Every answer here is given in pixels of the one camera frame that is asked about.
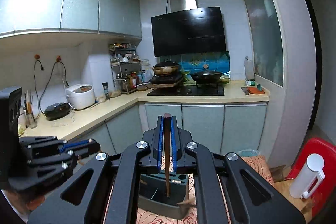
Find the person left hand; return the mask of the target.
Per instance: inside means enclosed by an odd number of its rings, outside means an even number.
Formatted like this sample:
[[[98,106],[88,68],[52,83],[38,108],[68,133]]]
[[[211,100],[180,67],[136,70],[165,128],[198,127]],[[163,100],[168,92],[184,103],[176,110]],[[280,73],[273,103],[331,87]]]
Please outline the person left hand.
[[[11,207],[20,214],[26,214],[29,211],[35,210],[39,205],[45,201],[45,196],[38,196],[35,199],[28,200],[17,192],[11,190],[2,190],[5,198]]]

